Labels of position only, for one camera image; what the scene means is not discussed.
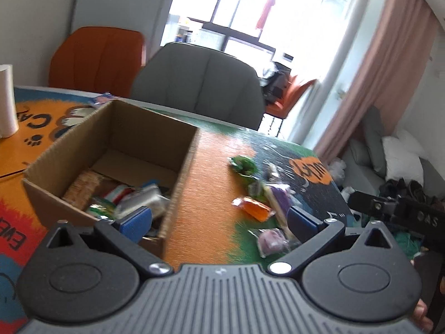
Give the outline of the person's right hand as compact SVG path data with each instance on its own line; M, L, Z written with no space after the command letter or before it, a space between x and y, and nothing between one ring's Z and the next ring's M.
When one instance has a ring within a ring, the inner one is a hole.
M433 330L434 323L427 317L428 306L422 299L420 299L414 312L412 313L412 322L423 331L423 333L430 333Z

